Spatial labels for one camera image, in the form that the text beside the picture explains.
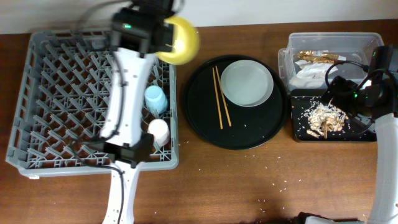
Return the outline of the peanut shells and rice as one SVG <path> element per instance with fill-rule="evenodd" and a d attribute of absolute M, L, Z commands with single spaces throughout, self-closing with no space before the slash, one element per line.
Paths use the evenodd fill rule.
<path fill-rule="evenodd" d="M 304 109 L 300 119 L 302 120 L 300 125 L 307 134 L 317 139 L 319 137 L 327 139 L 329 133 L 342 132 L 348 116 L 331 104 L 313 101 L 308 109 Z"/>

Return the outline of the white paper napkin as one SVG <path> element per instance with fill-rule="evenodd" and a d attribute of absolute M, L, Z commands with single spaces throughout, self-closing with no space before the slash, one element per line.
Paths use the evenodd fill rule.
<path fill-rule="evenodd" d="M 325 75 L 332 63 L 308 62 L 298 60 L 295 62 L 300 70 L 288 82 L 290 90 L 318 89 L 325 85 Z"/>

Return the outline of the grey round plate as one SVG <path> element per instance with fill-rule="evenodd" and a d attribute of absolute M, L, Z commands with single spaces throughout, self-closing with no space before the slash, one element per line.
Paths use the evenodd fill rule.
<path fill-rule="evenodd" d="M 271 72 L 254 60 L 238 60 L 221 74 L 221 89 L 227 99 L 242 107 L 259 106 L 274 90 Z"/>

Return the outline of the wooden chopstick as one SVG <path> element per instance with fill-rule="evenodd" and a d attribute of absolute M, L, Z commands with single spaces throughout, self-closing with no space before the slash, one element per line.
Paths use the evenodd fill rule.
<path fill-rule="evenodd" d="M 227 117 L 227 120 L 228 120 L 228 125 L 229 125 L 229 127 L 232 127 L 231 119 L 230 119 L 229 111 L 228 111 L 228 104 L 226 103 L 224 92 L 223 92 L 223 89 L 222 89 L 222 86 L 221 86 L 221 78 L 220 78 L 220 73 L 219 73 L 217 65 L 215 65 L 215 72 L 216 72 L 216 75 L 217 75 L 217 78 L 218 78 L 218 84 L 219 84 L 219 87 L 220 87 L 220 90 L 221 90 L 221 97 L 222 97 L 222 100 L 223 100 L 224 110 L 225 110 L 226 117 Z"/>
<path fill-rule="evenodd" d="M 222 116 L 221 116 L 220 100 L 219 100 L 219 96 L 218 96 L 218 89 L 217 89 L 217 83 L 216 83 L 215 68 L 212 68 L 212 72 L 213 72 L 213 84 L 214 84 L 214 89 L 215 89 L 216 105 L 217 105 L 217 110 L 218 110 L 220 129 L 223 129 L 223 121 L 222 121 Z"/>

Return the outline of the yellow plastic bowl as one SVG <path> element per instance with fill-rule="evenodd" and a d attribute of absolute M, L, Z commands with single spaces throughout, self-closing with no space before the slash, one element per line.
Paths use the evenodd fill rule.
<path fill-rule="evenodd" d="M 171 52 L 157 52 L 157 57 L 172 65 L 183 65 L 193 58 L 200 48 L 200 36 L 196 27 L 179 16 L 172 16 L 165 20 L 168 25 L 173 25 Z"/>

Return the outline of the blue plastic cup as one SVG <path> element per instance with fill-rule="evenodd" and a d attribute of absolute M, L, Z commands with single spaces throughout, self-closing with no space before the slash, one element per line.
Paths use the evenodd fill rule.
<path fill-rule="evenodd" d="M 144 98 L 147 109 L 154 113 L 161 114 L 167 110 L 168 101 L 166 95 L 161 87 L 152 85 L 146 88 Z"/>

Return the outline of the pink plastic cup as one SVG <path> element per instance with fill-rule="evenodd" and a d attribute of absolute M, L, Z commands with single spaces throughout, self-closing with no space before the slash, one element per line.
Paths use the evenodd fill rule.
<path fill-rule="evenodd" d="M 165 146 L 170 141 L 168 124 L 162 119 L 154 119 L 149 123 L 147 132 L 154 136 L 154 141 L 159 146 Z"/>

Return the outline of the gold snack wrapper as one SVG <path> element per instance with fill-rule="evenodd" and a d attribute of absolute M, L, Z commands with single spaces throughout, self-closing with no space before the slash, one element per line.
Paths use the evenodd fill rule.
<path fill-rule="evenodd" d="M 314 63 L 337 63 L 340 61 L 345 61 L 346 58 L 344 56 L 340 56 L 337 54 L 329 53 L 327 51 L 317 50 L 317 51 L 300 51 L 299 53 L 295 54 L 297 58 L 308 62 Z"/>

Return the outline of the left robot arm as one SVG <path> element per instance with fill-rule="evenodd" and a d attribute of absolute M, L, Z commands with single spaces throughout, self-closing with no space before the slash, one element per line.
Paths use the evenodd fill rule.
<path fill-rule="evenodd" d="M 157 52 L 171 52 L 176 26 L 166 19 L 175 14 L 173 1 L 131 1 L 111 19 L 109 50 L 114 78 L 106 121 L 99 144 L 111 162 L 111 185 L 104 223 L 134 223 L 134 198 L 154 137 L 141 131 L 144 92 Z"/>

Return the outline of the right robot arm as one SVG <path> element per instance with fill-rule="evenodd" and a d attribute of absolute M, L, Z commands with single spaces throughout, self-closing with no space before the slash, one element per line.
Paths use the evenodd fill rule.
<path fill-rule="evenodd" d="M 321 97 L 346 114 L 370 116 L 377 137 L 376 194 L 368 223 L 397 223 L 397 46 L 373 50 L 367 73 L 357 84 L 341 76 L 328 80 Z"/>

